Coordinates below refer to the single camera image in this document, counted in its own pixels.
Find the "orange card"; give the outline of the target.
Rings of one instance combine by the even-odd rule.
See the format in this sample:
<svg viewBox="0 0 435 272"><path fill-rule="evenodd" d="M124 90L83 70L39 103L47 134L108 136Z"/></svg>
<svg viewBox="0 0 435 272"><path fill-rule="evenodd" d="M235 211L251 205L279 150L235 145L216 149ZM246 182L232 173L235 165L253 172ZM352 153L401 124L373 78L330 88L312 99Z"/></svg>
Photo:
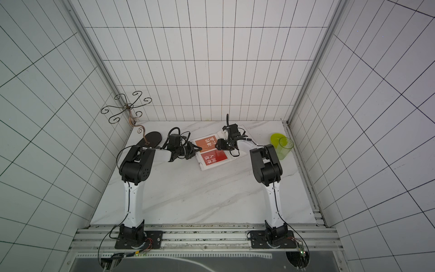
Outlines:
<svg viewBox="0 0 435 272"><path fill-rule="evenodd" d="M216 143L217 143L217 138L215 135L194 140L194 144L202 149L201 153L205 153L215 149Z"/></svg>

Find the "red card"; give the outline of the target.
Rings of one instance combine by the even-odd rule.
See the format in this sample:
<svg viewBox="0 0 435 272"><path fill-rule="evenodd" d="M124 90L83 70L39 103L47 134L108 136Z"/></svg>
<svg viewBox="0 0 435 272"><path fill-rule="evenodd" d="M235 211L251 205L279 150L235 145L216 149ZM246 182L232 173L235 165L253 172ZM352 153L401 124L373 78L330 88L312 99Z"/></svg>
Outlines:
<svg viewBox="0 0 435 272"><path fill-rule="evenodd" d="M206 153L201 154L201 157L204 160L205 165L213 165L228 159L225 152L220 150L208 151Z"/></svg>

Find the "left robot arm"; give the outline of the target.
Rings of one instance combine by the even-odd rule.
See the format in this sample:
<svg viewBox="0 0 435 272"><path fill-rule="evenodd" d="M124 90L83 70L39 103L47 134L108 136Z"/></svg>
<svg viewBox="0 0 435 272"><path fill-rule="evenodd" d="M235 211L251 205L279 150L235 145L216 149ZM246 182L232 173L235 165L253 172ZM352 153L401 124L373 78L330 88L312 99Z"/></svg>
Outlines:
<svg viewBox="0 0 435 272"><path fill-rule="evenodd" d="M145 181L149 178L154 162L171 163L176 159L191 159L202 148L189 141L189 136L170 134L163 147L130 146L118 167L124 183L126 217L120 224L120 235L130 240L145 238L145 220L142 214Z"/></svg>

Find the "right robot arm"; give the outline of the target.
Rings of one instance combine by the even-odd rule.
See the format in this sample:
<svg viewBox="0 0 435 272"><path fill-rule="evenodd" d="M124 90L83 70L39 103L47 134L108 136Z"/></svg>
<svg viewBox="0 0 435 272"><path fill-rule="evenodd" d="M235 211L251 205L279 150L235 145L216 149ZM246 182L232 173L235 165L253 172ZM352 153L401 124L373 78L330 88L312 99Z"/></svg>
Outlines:
<svg viewBox="0 0 435 272"><path fill-rule="evenodd" d="M250 155L254 178L261 184L265 194L268 218L265 220L265 238L273 243L286 237L288 224L280 214L279 183L283 168L272 144L259 145L241 132L237 124L223 126L224 137L215 147L221 151L242 151Z"/></svg>

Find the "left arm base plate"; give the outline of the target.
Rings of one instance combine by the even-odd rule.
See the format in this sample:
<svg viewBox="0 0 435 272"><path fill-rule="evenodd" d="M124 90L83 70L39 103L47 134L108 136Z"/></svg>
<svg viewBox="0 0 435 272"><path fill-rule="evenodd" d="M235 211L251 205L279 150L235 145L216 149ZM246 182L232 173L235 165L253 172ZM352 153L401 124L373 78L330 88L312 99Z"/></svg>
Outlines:
<svg viewBox="0 0 435 272"><path fill-rule="evenodd" d="M163 234L163 231L142 231L136 234L120 233L114 248L128 250L160 249Z"/></svg>

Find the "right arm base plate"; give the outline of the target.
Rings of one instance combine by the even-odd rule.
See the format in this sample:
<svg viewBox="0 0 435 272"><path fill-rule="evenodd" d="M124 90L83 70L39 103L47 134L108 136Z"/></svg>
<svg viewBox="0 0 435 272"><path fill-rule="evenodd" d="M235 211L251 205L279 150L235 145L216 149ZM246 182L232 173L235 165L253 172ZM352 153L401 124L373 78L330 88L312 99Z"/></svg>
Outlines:
<svg viewBox="0 0 435 272"><path fill-rule="evenodd" d="M265 231L249 231L247 238L253 249L296 249L298 247L292 231L277 238L268 238Z"/></svg>

